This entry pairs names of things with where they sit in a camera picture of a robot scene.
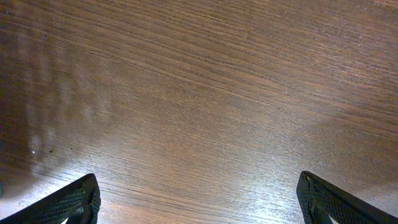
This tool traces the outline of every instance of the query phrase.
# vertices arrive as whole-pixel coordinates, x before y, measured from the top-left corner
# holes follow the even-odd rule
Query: black object
[[[0,221],[0,224],[51,223],[95,224],[100,210],[100,189],[88,174],[31,206]]]
[[[303,171],[297,197],[305,224],[398,223],[398,218],[356,198],[316,175]]]

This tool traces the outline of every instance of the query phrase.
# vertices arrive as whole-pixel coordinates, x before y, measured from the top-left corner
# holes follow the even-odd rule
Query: brown wooden tabletop
[[[98,223],[303,223],[303,170],[398,216],[396,1],[0,9],[0,219],[93,172]]]

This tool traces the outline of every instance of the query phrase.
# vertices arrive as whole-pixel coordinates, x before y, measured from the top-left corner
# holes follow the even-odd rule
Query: wood grain
[[[94,172],[99,223],[303,223],[302,170],[398,216],[394,1],[0,8],[0,218]]]

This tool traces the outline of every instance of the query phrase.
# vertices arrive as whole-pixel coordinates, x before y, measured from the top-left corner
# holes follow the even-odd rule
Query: wooden surface
[[[398,216],[395,1],[1,1],[0,218],[303,223],[309,170]]]

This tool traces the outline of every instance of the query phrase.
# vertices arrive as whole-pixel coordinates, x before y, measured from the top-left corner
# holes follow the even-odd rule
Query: dark wood
[[[0,218],[94,172],[99,223],[398,216],[396,1],[1,1]]]

